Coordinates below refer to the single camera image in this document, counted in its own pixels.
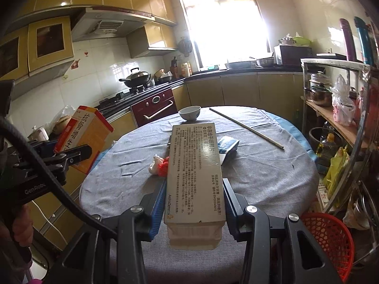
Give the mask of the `person's left hand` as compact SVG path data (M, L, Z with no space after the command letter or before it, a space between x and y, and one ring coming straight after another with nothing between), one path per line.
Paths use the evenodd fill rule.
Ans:
M27 204L24 204L15 217L12 224L12 233L15 241L23 248L28 248L33 241L33 220L31 210ZM12 244L12 237L9 229L1 221L1 252L3 253L6 246Z

